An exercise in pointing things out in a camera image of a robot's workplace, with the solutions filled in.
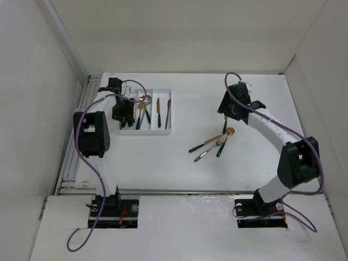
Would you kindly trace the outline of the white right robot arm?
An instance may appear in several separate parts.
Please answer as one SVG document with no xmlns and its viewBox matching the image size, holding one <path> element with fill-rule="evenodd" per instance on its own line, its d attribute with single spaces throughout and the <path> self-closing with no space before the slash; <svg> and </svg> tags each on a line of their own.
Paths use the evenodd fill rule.
<svg viewBox="0 0 348 261">
<path fill-rule="evenodd" d="M 262 102 L 251 101 L 245 83 L 227 87 L 217 112 L 244 121 L 273 144 L 280 154 L 276 176 L 257 189 L 252 199 L 236 202 L 237 216 L 269 215 L 291 189 L 322 175 L 318 141 L 290 130 L 279 123 Z"/>
</svg>

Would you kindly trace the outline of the copper knife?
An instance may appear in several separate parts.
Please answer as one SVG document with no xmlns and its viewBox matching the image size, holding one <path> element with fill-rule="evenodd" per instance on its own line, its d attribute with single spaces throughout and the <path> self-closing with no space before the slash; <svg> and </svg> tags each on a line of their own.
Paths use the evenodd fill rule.
<svg viewBox="0 0 348 261">
<path fill-rule="evenodd" d="M 170 108 L 171 108 L 171 99 L 169 99 L 168 102 L 167 102 L 167 113 L 166 113 L 165 129 L 168 129 Z"/>
</svg>

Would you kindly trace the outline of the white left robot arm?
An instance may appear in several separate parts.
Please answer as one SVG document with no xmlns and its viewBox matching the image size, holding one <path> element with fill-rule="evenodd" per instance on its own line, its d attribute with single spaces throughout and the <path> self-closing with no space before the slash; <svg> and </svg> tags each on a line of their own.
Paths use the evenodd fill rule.
<svg viewBox="0 0 348 261">
<path fill-rule="evenodd" d="M 122 84 L 122 80 L 110 78 L 108 85 L 98 89 L 96 99 L 84 111 L 73 114 L 75 148 L 96 177 L 96 196 L 90 208 L 110 216 L 121 211 L 122 203 L 115 178 L 105 166 L 105 153 L 111 145 L 107 112 L 111 112 L 111 119 L 122 126 L 132 126 L 135 122 L 134 99 L 122 95 Z"/>
</svg>

